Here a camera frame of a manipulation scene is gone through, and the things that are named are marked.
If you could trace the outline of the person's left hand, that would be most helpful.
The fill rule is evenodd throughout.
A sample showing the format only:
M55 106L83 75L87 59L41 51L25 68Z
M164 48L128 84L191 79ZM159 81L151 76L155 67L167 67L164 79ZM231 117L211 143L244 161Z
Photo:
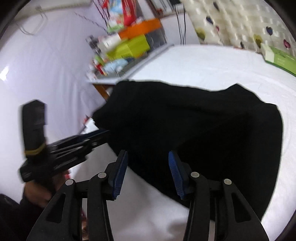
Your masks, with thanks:
M60 189L60 187L66 181L66 177L68 176L69 171L67 170L53 177L53 184L56 191ZM40 207L46 207L46 205L53 196L53 194L47 188L37 184L35 181L25 183L23 194L24 197L26 197L27 200L29 200L29 202L36 204Z

